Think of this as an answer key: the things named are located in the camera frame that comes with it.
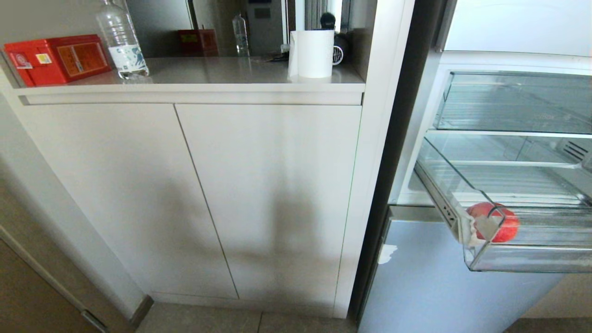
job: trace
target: door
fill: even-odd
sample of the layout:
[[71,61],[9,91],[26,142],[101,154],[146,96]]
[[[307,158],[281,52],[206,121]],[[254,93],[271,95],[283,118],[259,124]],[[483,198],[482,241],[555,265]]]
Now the door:
[[361,107],[176,109],[240,298],[333,307]]
[[144,292],[237,297],[173,105],[41,105],[17,115]]
[[1,239],[0,286],[3,332],[98,332]]

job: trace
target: sticker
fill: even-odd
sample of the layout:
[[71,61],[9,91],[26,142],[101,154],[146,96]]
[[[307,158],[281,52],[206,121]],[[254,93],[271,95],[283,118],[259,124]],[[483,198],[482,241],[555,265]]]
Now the sticker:
[[38,55],[35,55],[35,57],[37,57],[37,60],[39,60],[39,63],[41,64],[52,63],[52,59],[49,58],[49,55],[47,53],[40,53]]
[[181,35],[181,43],[199,43],[200,40],[196,34],[184,34]]
[[122,45],[109,48],[115,67],[120,72],[148,70],[139,45]]
[[391,261],[391,255],[396,250],[398,250],[396,245],[383,244],[382,248],[380,249],[380,254],[378,255],[378,264],[382,265]]
[[27,56],[22,53],[10,53],[12,60],[14,61],[14,66],[17,69],[31,69],[33,66],[27,59]]
[[98,43],[60,46],[57,52],[70,76],[95,71],[107,66]]

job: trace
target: glass shelf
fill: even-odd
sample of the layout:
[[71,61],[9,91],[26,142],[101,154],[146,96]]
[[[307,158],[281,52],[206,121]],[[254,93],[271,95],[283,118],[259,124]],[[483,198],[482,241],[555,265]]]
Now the glass shelf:
[[592,134],[589,76],[452,72],[438,130]]
[[436,132],[416,172],[469,269],[592,272],[591,154],[592,139]]

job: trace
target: crisper drawer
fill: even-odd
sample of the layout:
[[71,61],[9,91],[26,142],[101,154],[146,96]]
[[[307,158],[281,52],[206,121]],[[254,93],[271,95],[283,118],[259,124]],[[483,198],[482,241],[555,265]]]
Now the crisper drawer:
[[592,139],[436,132],[415,171],[469,269],[592,272]]

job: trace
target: baseboard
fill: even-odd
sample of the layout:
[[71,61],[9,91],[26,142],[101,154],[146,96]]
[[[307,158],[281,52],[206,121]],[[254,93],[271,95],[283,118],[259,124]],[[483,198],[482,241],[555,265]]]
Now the baseboard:
[[201,297],[169,293],[152,293],[157,302],[178,303],[187,305],[209,306],[211,308],[245,309],[265,312],[294,313],[305,316],[331,318],[333,307],[304,306],[274,302],[259,302],[255,300],[226,299],[217,297]]
[[140,326],[152,305],[154,305],[154,300],[149,295],[146,295],[130,319],[130,324],[134,329]]

